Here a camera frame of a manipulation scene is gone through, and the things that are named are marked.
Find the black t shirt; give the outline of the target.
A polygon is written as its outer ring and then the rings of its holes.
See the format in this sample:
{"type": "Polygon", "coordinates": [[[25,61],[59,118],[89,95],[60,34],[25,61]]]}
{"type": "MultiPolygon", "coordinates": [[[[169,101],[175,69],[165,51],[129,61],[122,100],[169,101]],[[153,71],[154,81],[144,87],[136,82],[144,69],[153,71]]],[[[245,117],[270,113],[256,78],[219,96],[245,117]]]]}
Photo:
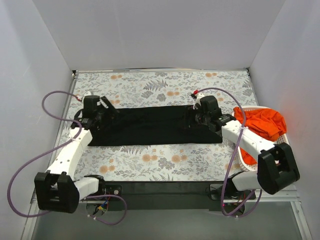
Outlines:
{"type": "Polygon", "coordinates": [[[191,105],[120,108],[105,114],[91,147],[220,144],[223,139],[196,122],[191,105]]]}

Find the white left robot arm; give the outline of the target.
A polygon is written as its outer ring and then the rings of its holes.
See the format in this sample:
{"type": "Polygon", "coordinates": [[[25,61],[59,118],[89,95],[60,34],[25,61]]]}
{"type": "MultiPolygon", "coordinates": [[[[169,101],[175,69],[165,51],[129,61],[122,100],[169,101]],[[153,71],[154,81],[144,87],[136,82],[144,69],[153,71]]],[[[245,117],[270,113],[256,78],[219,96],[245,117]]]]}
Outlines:
{"type": "Polygon", "coordinates": [[[114,118],[118,111],[105,96],[87,95],[71,120],[69,139],[45,172],[34,178],[38,207],[43,211],[74,213],[80,200],[89,197],[101,200],[106,196],[104,178],[86,175],[75,180],[75,170],[94,134],[107,125],[107,117],[114,118]]]}

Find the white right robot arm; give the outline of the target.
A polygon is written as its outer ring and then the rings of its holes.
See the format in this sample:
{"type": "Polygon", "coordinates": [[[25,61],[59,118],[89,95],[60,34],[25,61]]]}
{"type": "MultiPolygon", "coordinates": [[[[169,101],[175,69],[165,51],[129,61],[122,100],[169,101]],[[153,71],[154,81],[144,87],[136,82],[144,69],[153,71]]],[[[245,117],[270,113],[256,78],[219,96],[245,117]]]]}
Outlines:
{"type": "Polygon", "coordinates": [[[257,162],[256,170],[242,171],[225,177],[222,193],[237,199],[247,190],[263,190],[274,195],[300,180],[296,159],[291,146],[286,142],[275,143],[262,138],[235,116],[222,114],[217,99],[195,92],[192,95],[195,122],[207,126],[212,132],[235,143],[257,162]]]}

